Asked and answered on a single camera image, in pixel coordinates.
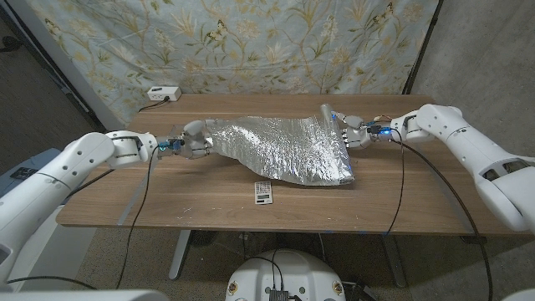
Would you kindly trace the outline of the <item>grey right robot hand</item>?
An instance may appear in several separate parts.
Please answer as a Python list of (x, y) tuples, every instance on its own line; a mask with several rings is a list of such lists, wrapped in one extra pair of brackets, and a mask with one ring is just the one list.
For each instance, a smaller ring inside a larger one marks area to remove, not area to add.
[(379, 121), (379, 118), (365, 122), (359, 116), (337, 111), (332, 111), (331, 115), (338, 123), (342, 140), (348, 149), (365, 149), (373, 142), (392, 139), (390, 124)]

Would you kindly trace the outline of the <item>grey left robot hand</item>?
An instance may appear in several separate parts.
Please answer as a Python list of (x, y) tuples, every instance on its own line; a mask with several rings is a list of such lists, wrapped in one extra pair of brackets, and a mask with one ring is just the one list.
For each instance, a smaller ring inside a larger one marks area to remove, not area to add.
[(188, 160), (195, 160), (212, 153), (212, 139), (207, 131), (207, 125), (212, 120), (194, 120), (184, 125), (176, 133), (174, 127), (168, 136), (157, 137), (158, 156), (181, 156)]

